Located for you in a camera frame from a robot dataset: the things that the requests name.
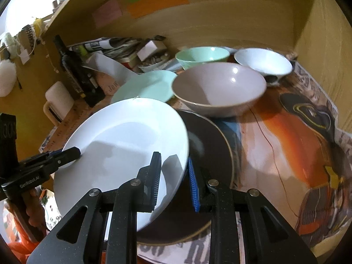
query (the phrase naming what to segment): fluffy white ball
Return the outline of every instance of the fluffy white ball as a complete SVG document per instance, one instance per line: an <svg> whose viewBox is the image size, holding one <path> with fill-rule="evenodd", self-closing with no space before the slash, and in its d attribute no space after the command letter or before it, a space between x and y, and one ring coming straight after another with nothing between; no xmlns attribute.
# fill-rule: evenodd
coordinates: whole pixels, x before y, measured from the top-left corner
<svg viewBox="0 0 352 264"><path fill-rule="evenodd" d="M10 94L16 83L16 65L9 60L0 61L0 97Z"/></svg>

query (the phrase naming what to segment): white tag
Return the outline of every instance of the white tag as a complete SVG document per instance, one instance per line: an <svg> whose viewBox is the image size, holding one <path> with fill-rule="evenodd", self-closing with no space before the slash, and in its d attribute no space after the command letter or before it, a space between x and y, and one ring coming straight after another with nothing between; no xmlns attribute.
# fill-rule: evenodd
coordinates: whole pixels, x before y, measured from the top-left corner
<svg viewBox="0 0 352 264"><path fill-rule="evenodd" d="M27 61L29 61L28 51L22 46L21 46L21 53L19 54L19 57L21 58L22 64L25 64Z"/></svg>

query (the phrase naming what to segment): black bottle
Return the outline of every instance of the black bottle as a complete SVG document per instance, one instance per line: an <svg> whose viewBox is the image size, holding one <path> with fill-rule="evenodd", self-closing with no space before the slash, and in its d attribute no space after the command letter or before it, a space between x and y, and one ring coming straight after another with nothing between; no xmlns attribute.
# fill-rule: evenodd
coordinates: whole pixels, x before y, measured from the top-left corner
<svg viewBox="0 0 352 264"><path fill-rule="evenodd" d="M94 107L105 98L105 94L96 83L92 70L82 66L81 58L77 53L68 50L59 35L55 36L54 43L61 55L61 66L73 88L90 107Z"/></svg>

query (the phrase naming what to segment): screw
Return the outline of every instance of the screw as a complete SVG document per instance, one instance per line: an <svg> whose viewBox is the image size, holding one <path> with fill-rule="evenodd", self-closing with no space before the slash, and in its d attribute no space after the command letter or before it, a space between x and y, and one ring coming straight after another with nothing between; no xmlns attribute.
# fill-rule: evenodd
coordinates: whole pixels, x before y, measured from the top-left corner
<svg viewBox="0 0 352 264"><path fill-rule="evenodd" d="M140 179L133 179L133 180L131 180L131 185L133 185L133 186L138 186L138 185L140 185Z"/></svg>
<svg viewBox="0 0 352 264"><path fill-rule="evenodd" d="M250 190L249 190L249 194L250 194L251 196L259 196L259 195L260 195L260 192L259 192L259 190L257 190L257 189L250 189Z"/></svg>
<svg viewBox="0 0 352 264"><path fill-rule="evenodd" d="M97 195L99 195L99 190L98 189L91 189L90 191L89 191L89 195L90 196L97 196Z"/></svg>
<svg viewBox="0 0 352 264"><path fill-rule="evenodd" d="M209 180L208 184L212 187L216 187L219 184L219 182L217 180Z"/></svg>

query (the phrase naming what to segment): mug handle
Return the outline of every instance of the mug handle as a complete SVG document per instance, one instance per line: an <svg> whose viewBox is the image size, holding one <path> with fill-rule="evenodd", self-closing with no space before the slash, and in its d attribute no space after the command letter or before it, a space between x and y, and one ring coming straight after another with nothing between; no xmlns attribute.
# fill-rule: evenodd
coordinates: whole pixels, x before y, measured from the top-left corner
<svg viewBox="0 0 352 264"><path fill-rule="evenodd" d="M54 124L54 126L59 126L60 122L56 119L56 117L53 115L53 113L50 111L50 105L51 102L47 101L45 102L43 106L43 112L46 115L46 117L49 118L49 120Z"/></svg>

